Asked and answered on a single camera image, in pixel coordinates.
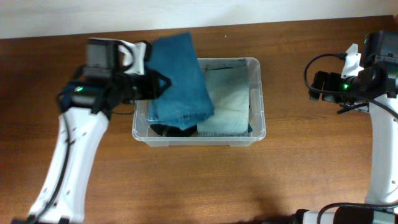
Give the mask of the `black garment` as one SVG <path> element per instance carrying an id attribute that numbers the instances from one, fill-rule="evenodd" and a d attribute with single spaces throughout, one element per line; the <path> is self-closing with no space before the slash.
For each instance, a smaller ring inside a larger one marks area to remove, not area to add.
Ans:
<path id="1" fill-rule="evenodd" d="M 163 137 L 190 137 L 197 131 L 197 126 L 192 126 L 188 129 L 181 130 L 178 127 L 152 124 L 150 128 L 159 136 Z"/>

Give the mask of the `dark blue jeans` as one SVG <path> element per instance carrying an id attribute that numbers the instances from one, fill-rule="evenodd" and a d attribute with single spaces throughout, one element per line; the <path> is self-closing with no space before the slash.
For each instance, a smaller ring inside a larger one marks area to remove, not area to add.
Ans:
<path id="1" fill-rule="evenodd" d="M 189 32 L 161 37 L 152 43 L 147 68 L 171 80 L 171 86 L 147 112 L 147 122 L 191 128 L 214 115 L 214 106 Z"/>

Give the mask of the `blue garment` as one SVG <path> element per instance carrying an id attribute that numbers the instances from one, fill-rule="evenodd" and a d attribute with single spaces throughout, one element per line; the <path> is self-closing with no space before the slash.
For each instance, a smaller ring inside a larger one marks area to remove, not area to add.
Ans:
<path id="1" fill-rule="evenodd" d="M 252 130 L 252 127 L 251 127 L 251 125 L 250 124 L 248 124 L 248 133 L 251 133 L 253 130 Z"/>

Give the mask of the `light grey jeans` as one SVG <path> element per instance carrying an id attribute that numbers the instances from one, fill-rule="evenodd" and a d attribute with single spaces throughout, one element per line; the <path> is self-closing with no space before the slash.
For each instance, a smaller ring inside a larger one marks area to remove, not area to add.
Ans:
<path id="1" fill-rule="evenodd" d="M 249 77 L 245 59 L 215 60 L 205 66 L 214 115 L 197 124 L 199 136 L 235 137 L 249 132 Z"/>

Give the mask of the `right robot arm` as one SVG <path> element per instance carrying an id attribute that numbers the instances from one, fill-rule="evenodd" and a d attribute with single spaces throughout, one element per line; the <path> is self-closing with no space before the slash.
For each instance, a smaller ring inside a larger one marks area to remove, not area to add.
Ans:
<path id="1" fill-rule="evenodd" d="M 319 71 L 305 81 L 311 100 L 341 106 L 339 113 L 369 113 L 373 129 L 371 180 L 363 203 L 337 202 L 318 212 L 297 210 L 291 223 L 397 224 L 397 33 L 380 30 L 334 55 L 341 73 Z"/>

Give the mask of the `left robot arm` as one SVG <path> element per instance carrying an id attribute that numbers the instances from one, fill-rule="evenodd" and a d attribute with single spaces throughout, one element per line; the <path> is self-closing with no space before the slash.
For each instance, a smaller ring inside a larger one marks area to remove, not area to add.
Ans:
<path id="1" fill-rule="evenodd" d="M 58 138 L 43 187 L 27 218 L 13 223 L 83 223 L 95 154 L 115 107 L 157 99 L 172 84 L 145 67 L 151 53 L 146 40 L 88 39 L 85 64 L 56 97 Z"/>

